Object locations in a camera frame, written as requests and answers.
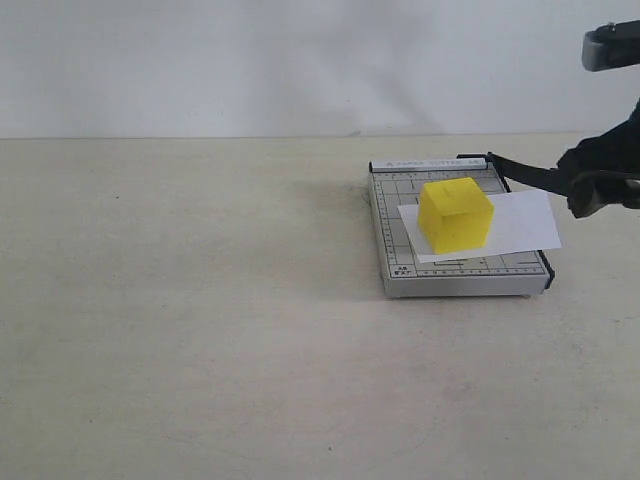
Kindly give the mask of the black cutter blade arm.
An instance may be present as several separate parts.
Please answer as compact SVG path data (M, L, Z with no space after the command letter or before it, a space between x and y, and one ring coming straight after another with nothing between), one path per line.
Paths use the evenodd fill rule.
M639 174L611 170L544 169L489 152L499 173L521 184L566 198L575 218L589 217L609 205L639 208Z

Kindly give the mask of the white paper sheet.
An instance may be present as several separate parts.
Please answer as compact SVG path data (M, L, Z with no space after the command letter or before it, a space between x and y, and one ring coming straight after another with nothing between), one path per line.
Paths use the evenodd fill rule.
M482 248L435 254L418 227L417 204L397 207L415 259L419 263L466 260L562 247L549 195L538 189L490 195L494 219Z

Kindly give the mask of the yellow foam cube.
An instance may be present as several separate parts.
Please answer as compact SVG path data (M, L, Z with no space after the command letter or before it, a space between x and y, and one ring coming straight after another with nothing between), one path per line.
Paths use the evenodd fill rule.
M425 183L418 226L435 254L483 248L494 205L471 177Z

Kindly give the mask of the grey paper cutter base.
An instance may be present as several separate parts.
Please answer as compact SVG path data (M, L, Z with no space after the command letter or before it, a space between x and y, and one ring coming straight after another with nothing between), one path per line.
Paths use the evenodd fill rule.
M501 173L482 154L369 163L369 201L386 295L418 298L543 293L551 286L555 272L541 250L433 263L418 260L399 207L415 206L425 183L459 177L474 178L487 194L510 191Z

